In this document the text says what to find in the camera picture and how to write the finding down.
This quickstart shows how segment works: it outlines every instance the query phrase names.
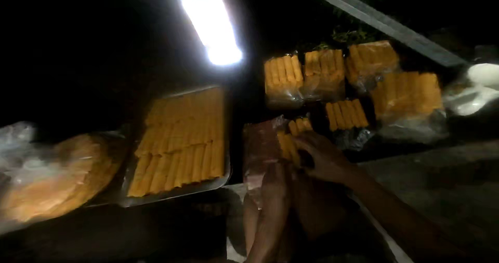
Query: plastic bag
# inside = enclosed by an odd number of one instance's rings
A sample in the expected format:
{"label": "plastic bag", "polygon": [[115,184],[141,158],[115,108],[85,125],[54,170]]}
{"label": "plastic bag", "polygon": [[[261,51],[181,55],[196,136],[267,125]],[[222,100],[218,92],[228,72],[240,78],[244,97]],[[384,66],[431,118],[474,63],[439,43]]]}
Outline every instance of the plastic bag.
{"label": "plastic bag", "polygon": [[305,53],[305,82],[301,89],[308,101],[345,98],[345,63],[341,50]]}
{"label": "plastic bag", "polygon": [[388,41],[351,45],[349,51],[347,79],[360,94],[375,88],[379,76],[400,70],[399,56]]}
{"label": "plastic bag", "polygon": [[270,121],[247,124],[244,139],[243,178],[249,196],[261,208],[260,187],[265,172],[283,156],[278,140],[278,131],[284,131],[288,120],[281,115]]}
{"label": "plastic bag", "polygon": [[325,110],[331,139],[340,150],[360,151],[374,136],[374,131],[367,129],[369,122],[358,99],[329,102]]}
{"label": "plastic bag", "polygon": [[118,170],[122,144],[85,134],[54,147],[20,139],[15,152],[0,151],[0,160],[16,161],[2,165],[10,178],[2,188],[0,233],[64,215],[90,200]]}
{"label": "plastic bag", "polygon": [[296,55],[285,55],[264,64],[265,94],[270,109],[298,109],[303,105],[301,64]]}
{"label": "plastic bag", "polygon": [[431,143],[445,138],[446,114],[437,75],[388,73],[371,91],[379,134],[385,138]]}

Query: bright light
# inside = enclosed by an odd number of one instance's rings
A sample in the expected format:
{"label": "bright light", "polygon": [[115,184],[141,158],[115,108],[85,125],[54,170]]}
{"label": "bright light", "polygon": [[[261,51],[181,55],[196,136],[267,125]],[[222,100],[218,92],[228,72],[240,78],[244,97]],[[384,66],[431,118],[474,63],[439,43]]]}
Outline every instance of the bright light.
{"label": "bright light", "polygon": [[209,60],[215,65],[239,62],[241,50],[235,44],[234,30],[222,0],[182,0]]}

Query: fried spring roll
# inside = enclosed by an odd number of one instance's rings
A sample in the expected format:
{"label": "fried spring roll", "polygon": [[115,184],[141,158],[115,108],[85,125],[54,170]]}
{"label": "fried spring roll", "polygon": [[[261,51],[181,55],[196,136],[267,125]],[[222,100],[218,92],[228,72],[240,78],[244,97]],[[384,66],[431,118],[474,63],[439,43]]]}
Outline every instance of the fried spring roll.
{"label": "fried spring roll", "polygon": [[305,131],[305,126],[303,125],[303,120],[301,118],[296,119],[295,122],[296,127],[298,128],[298,132]]}
{"label": "fried spring roll", "polygon": [[283,153],[283,158],[290,160],[291,153],[290,153],[290,150],[287,146],[287,143],[286,143],[284,136],[285,136],[285,134],[283,131],[278,131],[278,140],[279,140],[279,145],[281,146],[281,151]]}
{"label": "fried spring roll", "polygon": [[342,50],[334,50],[334,63],[338,71],[338,80],[341,82],[345,79],[345,64]]}
{"label": "fried spring roll", "polygon": [[272,82],[274,83],[274,87],[278,88],[280,86],[278,60],[276,58],[273,58],[271,59],[270,62],[271,62]]}
{"label": "fried spring roll", "polygon": [[281,85],[288,86],[289,82],[286,79],[286,68],[284,68],[284,60],[282,57],[277,58],[278,63],[278,75]]}
{"label": "fried spring roll", "polygon": [[305,131],[313,131],[312,124],[308,118],[303,118],[303,126],[305,126]]}
{"label": "fried spring roll", "polygon": [[296,126],[296,122],[291,120],[290,123],[287,125],[290,128],[290,132],[293,136],[298,135],[298,126]]}
{"label": "fried spring roll", "polygon": [[140,184],[142,182],[142,178],[146,173],[146,169],[151,163],[152,155],[145,155],[139,158],[137,162],[137,167],[135,168],[135,172],[133,174],[132,183],[128,188],[128,196],[141,196],[140,195]]}
{"label": "fried spring roll", "polygon": [[305,53],[305,76],[312,76],[312,52]]}
{"label": "fried spring roll", "polygon": [[353,122],[352,122],[352,114],[350,113],[350,110],[346,106],[345,101],[339,101],[338,104],[340,105],[341,109],[341,114],[343,115],[343,119],[345,120],[345,127],[347,130],[353,128]]}
{"label": "fried spring roll", "polygon": [[170,164],[170,172],[166,177],[165,190],[169,191],[175,187],[175,181],[178,178],[179,173],[179,163],[182,152],[175,152],[172,154],[172,162]]}
{"label": "fried spring roll", "polygon": [[293,65],[293,73],[298,86],[303,85],[303,75],[301,74],[301,64],[298,61],[298,57],[293,55],[291,57],[291,64]]}
{"label": "fried spring roll", "polygon": [[184,149],[180,153],[179,165],[177,167],[177,176],[175,177],[175,182],[173,187],[181,187],[184,182],[184,174],[185,174],[185,164],[187,157],[187,149]]}
{"label": "fried spring roll", "polygon": [[222,177],[224,175],[225,142],[223,140],[213,141],[211,177]]}
{"label": "fried spring roll", "polygon": [[385,74],[385,80],[383,81],[383,85],[386,93],[386,110],[391,111],[393,106],[396,105],[397,100],[397,82],[395,80],[394,73]]}
{"label": "fried spring roll", "polygon": [[209,142],[205,146],[205,152],[203,153],[203,167],[201,170],[201,180],[209,179],[212,166],[212,143]]}
{"label": "fried spring roll", "polygon": [[291,86],[296,86],[296,78],[294,77],[293,64],[291,63],[291,57],[289,55],[283,56],[284,68],[286,70],[287,81],[290,82]]}
{"label": "fried spring roll", "polygon": [[296,145],[293,141],[293,136],[291,134],[284,135],[284,143],[286,144],[286,148],[290,152],[291,160],[293,161],[294,166],[299,167],[301,164],[300,155],[298,154],[298,150],[296,149]]}
{"label": "fried spring roll", "polygon": [[142,180],[140,182],[139,189],[137,191],[138,195],[144,196],[149,192],[151,183],[153,181],[154,172],[156,172],[156,169],[158,168],[160,158],[161,156],[159,155],[153,155],[151,163],[149,163],[149,165],[147,166],[146,172],[144,173],[144,176],[142,177]]}
{"label": "fried spring roll", "polygon": [[320,74],[320,61],[319,61],[319,52],[318,51],[313,51],[312,52],[312,72],[314,74]]}
{"label": "fried spring roll", "polygon": [[350,100],[345,100],[346,108],[348,109],[348,113],[350,113],[350,117],[352,118],[353,126],[359,128],[361,127],[360,119],[357,116],[357,112],[355,112],[355,108],[353,107],[353,103]]}
{"label": "fried spring roll", "polygon": [[194,149],[194,164],[192,170],[192,181],[201,181],[201,170],[203,167],[203,153],[205,151],[205,145],[196,145]]}
{"label": "fried spring roll", "polygon": [[271,92],[274,89],[274,83],[272,81],[272,73],[271,73],[271,62],[266,61],[264,64],[264,72],[265,72],[265,93]]}
{"label": "fried spring roll", "polygon": [[334,118],[336,118],[336,124],[340,130],[346,130],[345,120],[341,114],[340,105],[335,102],[333,103]]}
{"label": "fried spring roll", "polygon": [[410,106],[410,90],[407,72],[402,72],[396,75],[396,86],[397,86],[397,103],[394,106],[394,110],[398,112],[405,112]]}
{"label": "fried spring roll", "polygon": [[421,109],[424,114],[430,114],[434,109],[442,109],[442,98],[437,75],[422,73],[421,82]]}
{"label": "fried spring roll", "polygon": [[362,108],[362,105],[360,104],[360,100],[354,99],[352,101],[353,107],[355,108],[355,113],[357,113],[357,118],[360,121],[360,126],[365,128],[366,126],[369,126],[369,123],[367,122],[366,114],[364,113],[364,109]]}
{"label": "fried spring roll", "polygon": [[184,149],[186,153],[185,162],[184,162],[184,170],[182,172],[182,184],[192,183],[192,170],[194,164],[194,147],[190,146]]}
{"label": "fried spring roll", "polygon": [[419,81],[419,73],[407,72],[407,81],[409,82],[410,90],[409,110],[411,110],[411,112],[409,113],[409,115],[420,113],[421,83]]}
{"label": "fried spring roll", "polygon": [[350,57],[352,58],[352,63],[355,70],[359,73],[359,75],[364,75],[364,63],[360,58],[360,54],[356,45],[350,46]]}
{"label": "fried spring roll", "polygon": [[334,132],[338,129],[338,125],[336,124],[336,118],[334,117],[333,105],[330,102],[326,104],[326,113],[329,119],[329,129]]}
{"label": "fried spring roll", "polygon": [[163,190],[165,190],[165,184],[167,180],[167,176],[171,174],[170,172],[170,164],[172,162],[171,155],[163,155],[158,162],[158,167],[154,172],[153,181],[151,182],[151,188],[149,192],[153,194],[157,194]]}
{"label": "fried spring roll", "polygon": [[319,52],[320,72],[323,77],[329,78],[329,63],[327,58],[327,50]]}

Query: packaged food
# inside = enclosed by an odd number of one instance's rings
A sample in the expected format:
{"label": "packaged food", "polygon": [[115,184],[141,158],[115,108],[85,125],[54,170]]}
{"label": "packaged food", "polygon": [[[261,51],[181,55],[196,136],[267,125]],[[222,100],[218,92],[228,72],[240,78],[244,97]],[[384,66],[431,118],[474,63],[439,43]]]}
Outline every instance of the packaged food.
{"label": "packaged food", "polygon": [[341,50],[305,53],[305,100],[340,100],[345,97],[345,64]]}
{"label": "packaged food", "polygon": [[349,52],[346,77],[360,93],[374,88],[380,75],[399,70],[399,56],[388,41],[351,45]]}
{"label": "packaged food", "polygon": [[158,99],[135,151],[128,196],[159,194],[225,173],[225,118],[221,88]]}
{"label": "packaged food", "polygon": [[434,73],[387,73],[371,91],[371,98],[383,137],[431,143],[448,135]]}
{"label": "packaged food", "polygon": [[80,207],[108,185],[126,150],[123,139],[103,134],[79,135],[43,150],[16,140],[16,152],[0,151],[1,171],[10,177],[1,201],[2,219],[9,222],[0,223],[1,232]]}
{"label": "packaged food", "polygon": [[271,109],[298,109],[303,105],[301,64],[296,55],[276,57],[264,63],[265,94]]}

